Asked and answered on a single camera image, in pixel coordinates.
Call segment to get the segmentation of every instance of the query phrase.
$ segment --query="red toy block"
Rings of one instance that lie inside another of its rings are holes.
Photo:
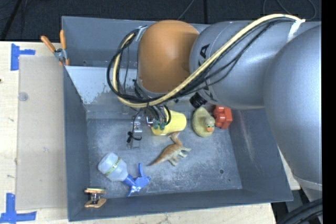
[[[231,109],[225,106],[217,105],[213,112],[215,118],[215,126],[221,129],[227,129],[232,123]]]

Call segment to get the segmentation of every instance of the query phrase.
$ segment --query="yellow cable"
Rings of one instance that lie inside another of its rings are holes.
[[[208,59],[206,59],[201,66],[199,66],[189,77],[187,77],[179,86],[177,86],[175,89],[170,91],[169,93],[165,94],[164,96],[151,101],[149,103],[132,103],[122,97],[118,97],[120,102],[122,102],[125,105],[131,106],[133,108],[146,108],[147,105],[153,106],[153,105],[158,105],[170,97],[174,96],[177,94],[179,91],[181,91],[184,87],[186,87],[195,77],[197,77],[204,69],[206,69],[217,57],[219,57],[223,52],[225,52],[234,42],[236,42],[241,36],[243,36],[245,33],[249,32],[251,29],[254,27],[258,26],[259,24],[266,22],[268,20],[272,20],[275,18],[290,18],[295,21],[301,20],[300,18],[292,15],[287,15],[287,14],[271,14],[264,16],[262,18],[259,18],[246,27],[244,27],[242,30],[240,30],[237,34],[235,34],[228,42],[223,44],[214,54],[212,54]],[[121,48],[126,44],[126,42],[133,36],[131,35],[122,45]],[[119,64],[120,60],[120,55],[117,56],[116,61],[114,63],[113,67],[113,87],[117,91],[117,66]]]

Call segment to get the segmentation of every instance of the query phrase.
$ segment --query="plastic bottle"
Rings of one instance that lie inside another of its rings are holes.
[[[121,181],[130,187],[127,196],[130,196],[134,192],[139,192],[144,186],[146,186],[150,177],[145,176],[142,170],[141,163],[138,164],[139,177],[133,179],[127,172],[127,164],[117,154],[108,153],[98,164],[98,170],[101,171],[111,181]]]

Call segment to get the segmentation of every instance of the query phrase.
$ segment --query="bin floor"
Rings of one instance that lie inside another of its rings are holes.
[[[98,170],[100,160],[114,152],[126,163],[129,174],[138,177],[138,163],[151,180],[136,195],[185,193],[224,189],[240,189],[241,181],[228,130],[216,128],[209,137],[197,136],[188,121],[187,127],[178,136],[185,147],[185,158],[179,157],[178,165],[170,162],[150,164],[173,141],[167,136],[156,136],[143,124],[140,146],[130,148],[127,132],[132,122],[126,120],[88,119],[88,150],[91,186],[104,187],[106,198],[125,197],[128,186],[112,182]]]

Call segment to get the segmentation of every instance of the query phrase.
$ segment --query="blue object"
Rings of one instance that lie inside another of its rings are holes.
[[[17,214],[15,211],[15,195],[12,193],[6,194],[6,212],[1,213],[0,223],[13,223],[17,221],[35,220],[36,211],[26,214]]]
[[[138,170],[139,170],[139,177],[137,179],[134,180],[132,176],[128,175],[126,179],[123,181],[124,184],[130,187],[127,197],[129,197],[132,193],[135,192],[138,193],[141,190],[141,188],[146,186],[151,180],[149,176],[144,175],[141,163],[138,164]]]
[[[11,63],[10,69],[11,71],[19,69],[19,56],[20,55],[35,55],[35,50],[25,49],[20,50],[20,46],[12,43],[12,54],[11,54]]]

